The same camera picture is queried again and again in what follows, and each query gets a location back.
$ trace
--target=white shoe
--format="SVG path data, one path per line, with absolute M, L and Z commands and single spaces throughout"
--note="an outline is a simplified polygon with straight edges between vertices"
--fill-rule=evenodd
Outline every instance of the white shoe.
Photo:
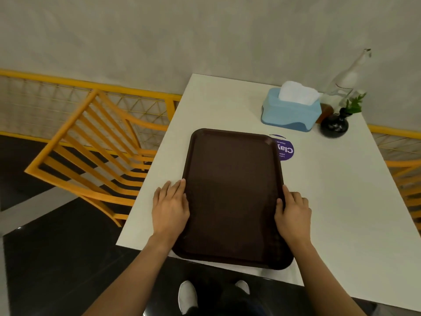
M 189 281 L 184 281 L 178 289 L 178 307 L 184 315 L 191 307 L 197 307 L 197 294 Z
M 238 288 L 241 288 L 247 295 L 250 295 L 250 288 L 248 287 L 248 284 L 245 281 L 238 281 L 235 283 L 235 286 Z

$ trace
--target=black round vase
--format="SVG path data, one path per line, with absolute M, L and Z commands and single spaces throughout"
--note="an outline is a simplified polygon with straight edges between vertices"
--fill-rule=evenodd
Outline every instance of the black round vase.
M 329 115 L 320 123 L 322 134 L 332 138 L 344 135 L 349 127 L 346 118 L 351 115 L 352 113 L 348 113 L 344 107 L 339 110 L 339 114 Z

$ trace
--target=blue tissue box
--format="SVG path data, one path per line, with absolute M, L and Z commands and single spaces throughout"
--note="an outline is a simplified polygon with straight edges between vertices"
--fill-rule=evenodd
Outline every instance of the blue tissue box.
M 262 106 L 261 121 L 267 125 L 279 126 L 308 132 L 322 114 L 320 100 L 312 105 L 279 100 L 280 88 L 271 88 Z

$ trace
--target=finger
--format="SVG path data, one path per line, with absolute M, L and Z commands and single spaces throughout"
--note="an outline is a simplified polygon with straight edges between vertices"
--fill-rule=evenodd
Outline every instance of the finger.
M 294 197 L 295 204 L 303 205 L 303 199 L 302 199 L 301 194 L 299 192 L 292 192 L 291 194 Z
M 154 193 L 154 198 L 153 198 L 153 207 L 155 207 L 156 205 L 158 205 L 158 201 L 159 201 L 159 192 L 161 191 L 161 188 L 160 187 L 158 187 L 156 190 L 155 190 L 155 193 Z
M 167 191 L 168 191 L 168 187 L 170 186 L 171 181 L 167 181 L 164 186 L 162 186 L 161 191 L 159 193 L 159 200 L 161 201 L 162 199 L 165 198 L 165 196 L 167 196 Z
M 276 200 L 276 212 L 275 212 L 275 215 L 282 215 L 283 214 L 283 212 L 282 212 L 283 205 L 284 204 L 283 204 L 282 200 L 280 198 L 278 198 Z
M 178 186 L 178 189 L 174 195 L 175 198 L 181 198 L 184 194 L 184 190 L 186 189 L 186 180 L 182 179 L 180 181 L 180 185 Z
M 282 191 L 284 192 L 285 196 L 285 206 L 295 204 L 294 197 L 285 184 L 282 185 Z
M 180 180 L 176 181 L 176 183 L 168 189 L 168 192 L 167 192 L 168 198 L 172 198 L 174 196 L 179 185 L 180 185 Z
M 184 194 L 183 194 L 182 205 L 183 205 L 183 210 L 184 210 L 184 212 L 189 212 L 189 213 L 190 213 L 190 209 L 189 209 L 189 201 L 187 200 L 187 195 L 186 195 L 186 193 L 184 193 Z

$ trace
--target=tabletop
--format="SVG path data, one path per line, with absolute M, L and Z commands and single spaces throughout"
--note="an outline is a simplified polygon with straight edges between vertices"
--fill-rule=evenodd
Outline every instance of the tabletop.
M 362 114 L 348 118 L 340 138 L 322 136 L 318 125 L 307 133 L 268 126 L 260 114 L 272 87 L 192 75 L 117 245 L 144 248 L 153 193 L 182 177 L 195 130 L 281 135 L 294 147 L 281 162 L 284 182 L 309 199 L 312 242 L 341 285 L 352 297 L 421 311 L 421 238 Z M 295 261 L 282 271 L 199 263 L 303 285 Z

